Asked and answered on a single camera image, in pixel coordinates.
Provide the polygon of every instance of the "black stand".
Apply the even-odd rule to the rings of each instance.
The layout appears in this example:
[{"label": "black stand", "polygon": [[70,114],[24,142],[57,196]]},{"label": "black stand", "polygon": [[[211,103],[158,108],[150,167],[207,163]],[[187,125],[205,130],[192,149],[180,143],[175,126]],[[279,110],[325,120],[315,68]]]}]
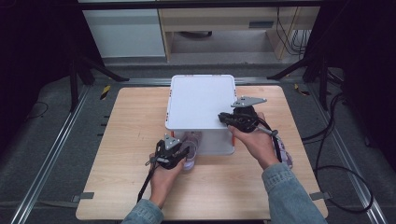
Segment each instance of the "black stand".
[{"label": "black stand", "polygon": [[[343,12],[345,11],[349,2],[350,0],[343,3],[342,5],[321,7],[317,21],[315,22],[313,33],[316,30],[322,29],[321,27],[323,26],[328,28],[322,31],[322,35],[318,37],[318,40],[312,48],[307,48],[304,57],[299,62],[292,64],[290,67],[272,77],[268,77],[268,79],[281,79],[294,70],[306,66],[303,80],[304,82],[313,82],[316,77],[319,77],[319,101],[323,106],[323,109],[328,110],[326,94],[329,66],[328,59],[330,55],[329,52],[332,50],[332,43],[334,42],[334,39],[337,38],[337,35],[340,33],[340,18],[343,16]],[[323,25],[323,23],[326,23],[326,21],[328,22],[329,18],[332,18],[332,22],[327,26]]]},{"label": "black stand", "polygon": [[95,81],[95,78],[90,70],[91,68],[96,69],[105,76],[108,76],[118,82],[129,81],[129,78],[120,77],[112,73],[111,71],[107,70],[101,64],[83,55],[81,51],[78,49],[78,45],[76,44],[73,36],[70,35],[69,30],[66,28],[64,21],[62,20],[62,18],[60,18],[60,15],[62,15],[61,10],[56,10],[55,8],[52,9],[51,16],[55,20],[57,28],[63,37],[64,52],[71,61],[71,63],[69,64],[70,91],[72,97],[70,111],[74,111],[78,104],[77,75],[80,77],[84,85],[92,85],[93,82]]}]

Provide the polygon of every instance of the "metal bracket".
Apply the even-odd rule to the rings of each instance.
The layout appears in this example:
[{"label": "metal bracket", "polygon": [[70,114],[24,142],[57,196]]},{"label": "metal bracket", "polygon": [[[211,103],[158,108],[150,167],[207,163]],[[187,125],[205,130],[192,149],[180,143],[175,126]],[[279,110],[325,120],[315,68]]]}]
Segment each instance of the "metal bracket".
[{"label": "metal bracket", "polygon": [[249,96],[241,96],[237,101],[235,101],[231,107],[247,107],[250,105],[257,105],[261,103],[267,102],[265,98],[256,98],[256,97],[249,97]]},{"label": "metal bracket", "polygon": [[81,199],[92,199],[93,198],[94,192],[82,192],[81,194],[73,195],[72,200],[70,202],[72,203],[79,203]]},{"label": "metal bracket", "polygon": [[165,141],[165,149],[166,150],[169,150],[172,147],[175,147],[178,143],[180,143],[179,139],[169,136],[169,134],[167,134],[167,133],[163,137],[163,140]]},{"label": "metal bracket", "polygon": [[309,194],[312,201],[316,201],[319,199],[328,200],[332,198],[332,195],[329,192],[316,192]]}]

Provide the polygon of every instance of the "white box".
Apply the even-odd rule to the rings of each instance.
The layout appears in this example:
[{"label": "white box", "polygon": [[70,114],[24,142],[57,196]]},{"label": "white box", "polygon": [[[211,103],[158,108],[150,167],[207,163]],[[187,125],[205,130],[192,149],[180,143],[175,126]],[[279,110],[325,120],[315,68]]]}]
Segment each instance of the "white box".
[{"label": "white box", "polygon": [[235,82],[230,75],[172,77],[165,127],[181,138],[184,132],[202,132],[199,155],[231,155],[233,136],[219,122],[221,112],[233,113]]}]

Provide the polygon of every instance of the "white object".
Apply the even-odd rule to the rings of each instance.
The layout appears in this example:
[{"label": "white object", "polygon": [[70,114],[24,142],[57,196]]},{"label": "white object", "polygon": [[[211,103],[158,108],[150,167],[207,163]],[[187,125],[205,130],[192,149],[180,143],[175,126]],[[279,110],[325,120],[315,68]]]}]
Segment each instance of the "white object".
[{"label": "white object", "polygon": [[[139,0],[78,0],[138,2]],[[157,9],[84,10],[102,58],[165,57]]]},{"label": "white object", "polygon": [[201,132],[198,155],[231,155],[233,136],[219,122],[220,112],[232,113],[236,100],[230,75],[178,75],[172,77],[165,127],[182,138],[184,132]]}]

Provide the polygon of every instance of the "box lid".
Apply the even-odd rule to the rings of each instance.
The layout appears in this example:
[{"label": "box lid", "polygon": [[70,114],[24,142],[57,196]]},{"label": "box lid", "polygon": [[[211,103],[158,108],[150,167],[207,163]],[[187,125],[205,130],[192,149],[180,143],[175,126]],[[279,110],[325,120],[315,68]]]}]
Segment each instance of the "box lid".
[{"label": "box lid", "polygon": [[172,77],[165,127],[172,131],[226,129],[220,112],[232,113],[236,101],[231,75],[177,75]]}]

